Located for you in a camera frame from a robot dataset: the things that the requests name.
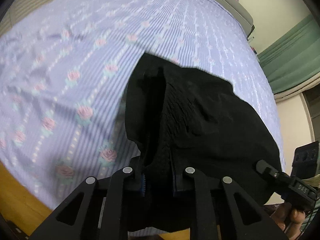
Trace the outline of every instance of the finger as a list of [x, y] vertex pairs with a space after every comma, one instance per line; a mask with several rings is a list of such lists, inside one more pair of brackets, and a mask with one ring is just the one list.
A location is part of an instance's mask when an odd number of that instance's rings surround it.
[[290, 203], [282, 203], [277, 210], [270, 216], [273, 221], [281, 228], [281, 230], [285, 229], [284, 220], [288, 216], [291, 209]]
[[286, 235], [290, 240], [294, 240], [300, 235], [300, 228], [305, 218], [306, 215], [303, 211], [298, 211], [296, 209], [292, 210], [292, 212], [290, 213], [290, 220], [292, 221], [292, 225], [286, 232]]

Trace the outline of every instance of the yellow wooden floor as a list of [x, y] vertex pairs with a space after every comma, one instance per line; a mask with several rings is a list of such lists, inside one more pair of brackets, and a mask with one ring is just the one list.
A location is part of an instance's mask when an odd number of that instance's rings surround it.
[[[0, 212], [27, 235], [42, 223], [51, 210], [31, 195], [0, 162]], [[164, 234], [164, 240], [189, 240], [189, 230]]]

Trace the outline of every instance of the green curtain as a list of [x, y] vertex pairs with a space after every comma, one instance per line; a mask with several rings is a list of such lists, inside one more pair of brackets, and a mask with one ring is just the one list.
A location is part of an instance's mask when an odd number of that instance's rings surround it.
[[274, 94], [293, 88], [320, 72], [320, 27], [307, 16], [258, 55]]

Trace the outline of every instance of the cream wall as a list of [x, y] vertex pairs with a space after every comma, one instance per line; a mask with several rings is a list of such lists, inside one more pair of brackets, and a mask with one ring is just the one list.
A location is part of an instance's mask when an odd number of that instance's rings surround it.
[[310, 14], [302, 0], [240, 0], [251, 14], [255, 30], [250, 43], [262, 52]]
[[[277, 103], [281, 134], [283, 138], [285, 172], [290, 175], [294, 150], [314, 141], [310, 114], [302, 93]], [[281, 203], [283, 200], [274, 194], [268, 203]]]

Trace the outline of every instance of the bed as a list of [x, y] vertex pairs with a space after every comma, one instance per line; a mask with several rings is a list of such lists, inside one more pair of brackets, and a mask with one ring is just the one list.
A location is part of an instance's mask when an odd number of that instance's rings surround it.
[[[247, 42], [253, 20], [233, 2], [14, 3], [1, 22], [0, 161], [51, 209], [86, 177], [125, 167], [139, 154], [126, 138], [125, 87], [148, 52], [230, 81], [269, 129], [284, 169], [274, 97]], [[13, 24], [19, 6], [33, 12], [21, 9]]]

